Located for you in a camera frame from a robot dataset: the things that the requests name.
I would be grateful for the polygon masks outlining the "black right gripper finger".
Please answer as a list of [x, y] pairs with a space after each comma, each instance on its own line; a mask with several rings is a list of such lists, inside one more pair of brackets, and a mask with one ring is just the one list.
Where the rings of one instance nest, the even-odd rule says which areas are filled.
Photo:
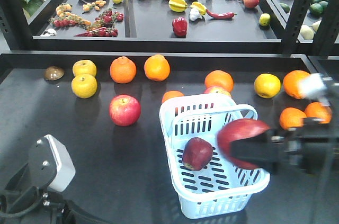
[[244, 169], [262, 168], [274, 174], [278, 169], [281, 137], [272, 132], [234, 140], [230, 143], [230, 161]]

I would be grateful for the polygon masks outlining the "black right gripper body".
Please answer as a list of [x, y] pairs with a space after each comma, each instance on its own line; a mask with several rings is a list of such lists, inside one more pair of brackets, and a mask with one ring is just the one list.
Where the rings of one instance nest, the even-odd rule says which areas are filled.
[[271, 137], [273, 171], [289, 165], [308, 174], [335, 167], [338, 156], [338, 121], [320, 123], [306, 118], [302, 127], [277, 131]]

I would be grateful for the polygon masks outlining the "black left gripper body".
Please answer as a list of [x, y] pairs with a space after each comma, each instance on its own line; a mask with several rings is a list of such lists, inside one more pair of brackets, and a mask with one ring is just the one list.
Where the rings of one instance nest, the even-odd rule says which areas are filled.
[[106, 223], [60, 193], [31, 182], [23, 165], [1, 190], [1, 223]]

